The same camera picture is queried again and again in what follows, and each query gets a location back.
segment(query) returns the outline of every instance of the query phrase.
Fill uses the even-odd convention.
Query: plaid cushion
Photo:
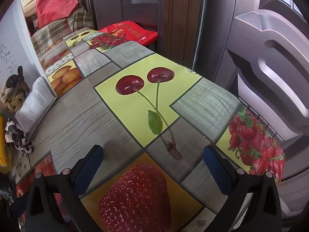
[[[40,54],[58,40],[84,27],[94,29],[93,18],[83,6],[78,6],[69,17],[53,21],[39,29],[32,35],[31,41],[36,53]]]

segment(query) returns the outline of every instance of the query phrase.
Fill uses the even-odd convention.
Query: white wall
[[[25,82],[31,88],[39,77],[35,63],[39,63],[35,54],[20,0],[14,0],[0,21],[0,87],[17,67],[22,66]]]

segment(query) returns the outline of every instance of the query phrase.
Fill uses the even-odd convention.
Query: red cloth bag
[[[143,46],[148,46],[151,43],[157,41],[159,34],[144,30],[132,21],[123,21],[104,27],[99,30],[103,33],[110,33],[114,36],[124,38],[140,43]]]
[[[50,22],[63,19],[71,15],[78,6],[78,0],[36,0],[38,28]]]

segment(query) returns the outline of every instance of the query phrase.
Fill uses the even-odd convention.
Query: blue gripper pad
[[[93,149],[95,149],[94,153],[75,179],[74,192],[76,196],[82,195],[87,191],[87,188],[103,161],[103,148],[99,145],[94,145]]]
[[[225,195],[231,194],[232,180],[208,146],[204,148],[203,158],[221,193]]]

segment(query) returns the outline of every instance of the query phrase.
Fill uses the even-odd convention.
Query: door
[[[211,22],[210,30],[225,23],[218,37],[202,36],[197,71],[238,96],[280,143],[282,214],[297,215],[309,199],[309,26],[292,0],[228,1],[212,1],[230,7]]]
[[[198,47],[205,0],[80,0],[98,29],[120,21],[133,21],[159,33],[149,46],[155,52],[191,68]]]

